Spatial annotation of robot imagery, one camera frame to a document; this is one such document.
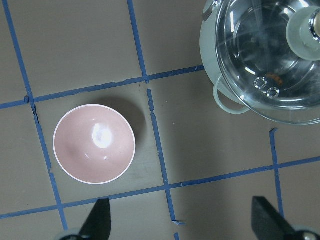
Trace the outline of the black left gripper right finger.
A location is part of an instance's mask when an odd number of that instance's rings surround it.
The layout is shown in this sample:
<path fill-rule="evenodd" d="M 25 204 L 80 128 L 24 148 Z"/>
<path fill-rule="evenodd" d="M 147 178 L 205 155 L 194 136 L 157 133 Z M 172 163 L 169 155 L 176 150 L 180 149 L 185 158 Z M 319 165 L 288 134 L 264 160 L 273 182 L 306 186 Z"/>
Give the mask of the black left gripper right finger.
<path fill-rule="evenodd" d="M 263 196 L 251 201 L 251 228 L 258 240 L 295 240 L 296 231 Z"/>

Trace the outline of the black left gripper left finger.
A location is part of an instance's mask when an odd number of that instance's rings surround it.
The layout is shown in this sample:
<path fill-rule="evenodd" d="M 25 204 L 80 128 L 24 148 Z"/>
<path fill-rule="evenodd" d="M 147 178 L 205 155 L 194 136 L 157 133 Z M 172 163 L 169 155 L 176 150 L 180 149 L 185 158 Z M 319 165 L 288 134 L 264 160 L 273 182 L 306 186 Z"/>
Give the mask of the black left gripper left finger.
<path fill-rule="evenodd" d="M 108 240 L 111 225 L 110 200 L 98 199 L 80 229 L 79 237 L 81 240 Z"/>

